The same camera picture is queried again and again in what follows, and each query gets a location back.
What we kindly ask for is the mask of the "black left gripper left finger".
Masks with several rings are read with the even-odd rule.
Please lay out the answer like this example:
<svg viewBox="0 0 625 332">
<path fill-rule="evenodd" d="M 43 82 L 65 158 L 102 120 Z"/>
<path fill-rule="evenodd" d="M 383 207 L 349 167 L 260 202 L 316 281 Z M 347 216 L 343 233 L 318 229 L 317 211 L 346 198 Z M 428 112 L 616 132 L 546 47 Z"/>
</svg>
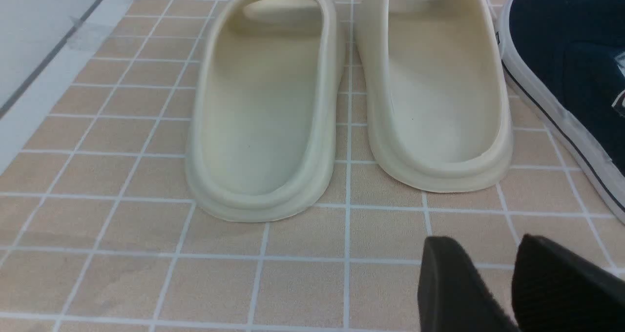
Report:
<svg viewBox="0 0 625 332">
<path fill-rule="evenodd" d="M 462 245 L 447 236 L 424 241 L 417 289 L 422 332 L 518 332 Z"/>
</svg>

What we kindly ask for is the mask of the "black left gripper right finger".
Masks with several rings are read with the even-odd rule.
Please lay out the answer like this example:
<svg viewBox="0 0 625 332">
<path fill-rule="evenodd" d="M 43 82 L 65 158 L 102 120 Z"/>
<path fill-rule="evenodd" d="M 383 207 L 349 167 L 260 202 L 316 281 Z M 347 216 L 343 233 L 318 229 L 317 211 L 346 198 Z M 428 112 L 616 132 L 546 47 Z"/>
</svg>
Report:
<svg viewBox="0 0 625 332">
<path fill-rule="evenodd" d="M 625 283 L 553 240 L 525 234 L 512 306 L 523 332 L 622 332 Z"/>
</svg>

